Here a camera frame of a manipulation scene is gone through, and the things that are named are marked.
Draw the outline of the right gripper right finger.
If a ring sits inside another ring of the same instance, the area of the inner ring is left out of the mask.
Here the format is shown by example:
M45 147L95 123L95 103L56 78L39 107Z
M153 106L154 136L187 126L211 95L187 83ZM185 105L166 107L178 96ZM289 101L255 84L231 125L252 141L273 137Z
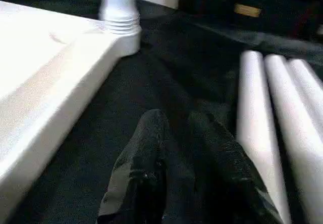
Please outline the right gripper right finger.
M187 119L196 190L205 223L282 223L253 162L212 114Z

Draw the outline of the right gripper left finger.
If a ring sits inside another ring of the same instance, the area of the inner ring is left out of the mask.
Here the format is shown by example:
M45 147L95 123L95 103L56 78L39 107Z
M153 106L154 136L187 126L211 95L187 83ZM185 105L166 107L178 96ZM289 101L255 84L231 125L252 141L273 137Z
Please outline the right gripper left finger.
M167 196L165 135L168 120L159 109L145 112L118 156L97 223L161 223Z

